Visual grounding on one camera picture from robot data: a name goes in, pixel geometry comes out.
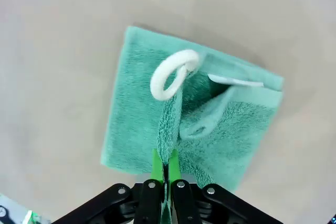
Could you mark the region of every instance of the towel fold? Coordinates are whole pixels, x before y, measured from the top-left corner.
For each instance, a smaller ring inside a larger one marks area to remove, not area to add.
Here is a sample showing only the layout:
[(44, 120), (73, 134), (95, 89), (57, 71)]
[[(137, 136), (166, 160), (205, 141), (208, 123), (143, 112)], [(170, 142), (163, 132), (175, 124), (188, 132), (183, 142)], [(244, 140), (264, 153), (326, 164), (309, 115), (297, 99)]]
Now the towel fold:
[[(169, 55), (193, 49), (203, 62), (176, 95), (155, 100), (154, 70)], [(208, 74), (264, 87), (213, 82)], [(282, 77), (256, 65), (186, 40), (129, 27), (114, 86), (101, 162), (128, 173), (151, 171), (152, 150), (164, 163), (179, 152), (182, 173), (202, 187), (236, 189), (282, 98)]]

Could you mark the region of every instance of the white towel tag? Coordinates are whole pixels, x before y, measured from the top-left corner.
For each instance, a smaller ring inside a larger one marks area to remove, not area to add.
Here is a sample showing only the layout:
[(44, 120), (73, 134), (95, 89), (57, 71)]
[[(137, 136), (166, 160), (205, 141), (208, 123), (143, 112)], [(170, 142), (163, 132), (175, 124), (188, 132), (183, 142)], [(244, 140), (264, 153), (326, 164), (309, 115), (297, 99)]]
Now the white towel tag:
[(210, 80), (220, 83), (220, 84), (230, 84), (230, 85), (242, 85), (242, 86), (250, 86), (250, 87), (263, 87), (263, 82), (257, 82), (257, 81), (243, 81), (238, 80), (230, 77), (222, 77), (222, 76), (216, 76), (214, 74), (208, 74), (208, 77)]

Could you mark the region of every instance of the beige tabletop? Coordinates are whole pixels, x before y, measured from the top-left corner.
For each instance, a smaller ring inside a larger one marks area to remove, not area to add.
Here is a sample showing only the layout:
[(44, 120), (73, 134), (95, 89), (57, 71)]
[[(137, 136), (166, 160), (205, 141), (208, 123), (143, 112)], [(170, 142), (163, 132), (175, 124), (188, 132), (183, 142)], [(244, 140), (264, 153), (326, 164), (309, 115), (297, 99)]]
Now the beige tabletop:
[(336, 0), (0, 0), (0, 192), (52, 220), (134, 178), (100, 165), (123, 32), (257, 63), (285, 98), (236, 194), (286, 224), (336, 212)]

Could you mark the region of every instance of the white plastic ring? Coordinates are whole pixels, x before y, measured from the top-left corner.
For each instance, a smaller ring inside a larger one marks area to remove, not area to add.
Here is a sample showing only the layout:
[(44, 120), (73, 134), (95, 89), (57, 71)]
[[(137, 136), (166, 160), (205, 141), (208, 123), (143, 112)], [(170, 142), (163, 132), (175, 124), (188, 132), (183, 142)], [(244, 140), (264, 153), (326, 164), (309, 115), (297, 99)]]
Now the white plastic ring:
[[(154, 71), (151, 79), (150, 87), (154, 98), (159, 101), (166, 101), (173, 97), (182, 85), (188, 71), (191, 72), (197, 68), (199, 58), (197, 52), (186, 49), (178, 51), (162, 61)], [(166, 90), (163, 90), (169, 75), (175, 69), (177, 69), (175, 80)]]

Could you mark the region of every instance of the teal towel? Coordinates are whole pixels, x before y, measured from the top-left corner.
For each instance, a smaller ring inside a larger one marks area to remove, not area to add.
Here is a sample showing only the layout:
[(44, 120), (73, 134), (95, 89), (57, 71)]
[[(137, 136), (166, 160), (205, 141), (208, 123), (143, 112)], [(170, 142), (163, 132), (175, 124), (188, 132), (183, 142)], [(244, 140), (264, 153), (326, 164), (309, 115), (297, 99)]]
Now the teal towel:
[[(155, 100), (150, 92), (154, 70), (183, 49), (202, 55), (202, 65), (173, 98)], [(219, 84), (208, 73), (263, 82), (264, 87)], [(186, 40), (129, 27), (101, 162), (128, 173), (147, 173), (154, 148), (165, 163), (177, 148), (182, 173), (193, 174), (200, 186), (217, 183), (233, 191), (277, 111), (281, 88), (282, 77), (256, 65)]]

